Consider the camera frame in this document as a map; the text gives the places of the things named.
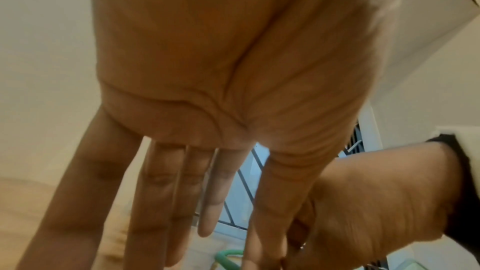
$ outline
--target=wooden floor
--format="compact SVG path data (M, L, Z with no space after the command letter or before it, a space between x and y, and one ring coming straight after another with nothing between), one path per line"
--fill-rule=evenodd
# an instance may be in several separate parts
M0 177L0 270L13 270L37 229L55 187L33 181ZM125 206L114 206L105 224L95 270L121 270L128 214ZM222 234L209 238L191 231L191 242L183 260L174 269L206 270L216 252L242 249L244 241Z

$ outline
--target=skin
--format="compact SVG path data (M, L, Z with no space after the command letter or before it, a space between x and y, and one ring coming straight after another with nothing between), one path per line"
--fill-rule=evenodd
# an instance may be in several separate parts
M336 159L290 226L283 265L351 270L413 242L438 239L462 182L455 152L438 142Z
M17 269L90 269L143 137L152 142L125 270L180 260L211 165L198 228L208 236L255 142L270 157L242 267L278 269L295 214L345 146L385 63L399 0L92 4L102 104Z

